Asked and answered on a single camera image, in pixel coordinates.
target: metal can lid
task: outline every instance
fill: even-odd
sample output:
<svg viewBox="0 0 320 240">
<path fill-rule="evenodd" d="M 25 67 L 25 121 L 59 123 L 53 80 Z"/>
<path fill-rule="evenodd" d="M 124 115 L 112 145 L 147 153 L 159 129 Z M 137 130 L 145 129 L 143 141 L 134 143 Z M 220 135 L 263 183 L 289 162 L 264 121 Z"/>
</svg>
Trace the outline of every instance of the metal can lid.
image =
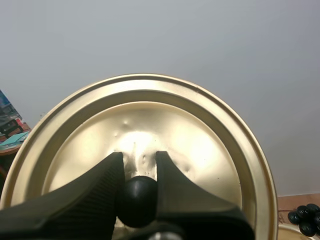
<svg viewBox="0 0 320 240">
<path fill-rule="evenodd" d="M 127 178 L 154 179 L 154 154 L 167 151 L 194 183 L 237 204 L 257 239 L 276 239 L 272 175 L 244 121 L 198 85 L 157 74 L 100 81 L 52 109 L 14 159 L 0 207 L 53 191 L 114 151 L 124 154 Z"/>
<path fill-rule="evenodd" d="M 299 228 L 291 224 L 279 224 L 278 240 L 320 240 L 317 236 L 303 235 Z"/>
</svg>

